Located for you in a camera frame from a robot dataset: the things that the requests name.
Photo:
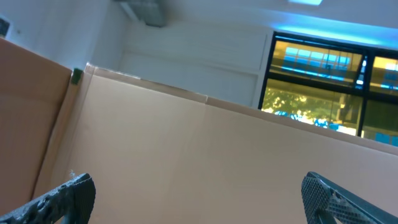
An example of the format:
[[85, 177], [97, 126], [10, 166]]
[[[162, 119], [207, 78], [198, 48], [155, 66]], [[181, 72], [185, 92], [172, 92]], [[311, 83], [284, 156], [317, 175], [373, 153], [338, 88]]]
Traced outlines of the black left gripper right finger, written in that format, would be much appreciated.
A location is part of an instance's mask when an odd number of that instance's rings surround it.
[[316, 172], [308, 172], [303, 178], [301, 194], [308, 224], [397, 223], [396, 216], [363, 200]]

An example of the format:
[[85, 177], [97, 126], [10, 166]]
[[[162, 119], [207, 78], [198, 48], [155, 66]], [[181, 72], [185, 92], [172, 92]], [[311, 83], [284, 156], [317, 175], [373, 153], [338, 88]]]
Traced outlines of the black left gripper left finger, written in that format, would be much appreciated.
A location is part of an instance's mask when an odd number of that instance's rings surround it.
[[84, 173], [1, 216], [1, 223], [46, 224], [60, 220], [67, 224], [88, 224], [95, 197], [94, 181]]

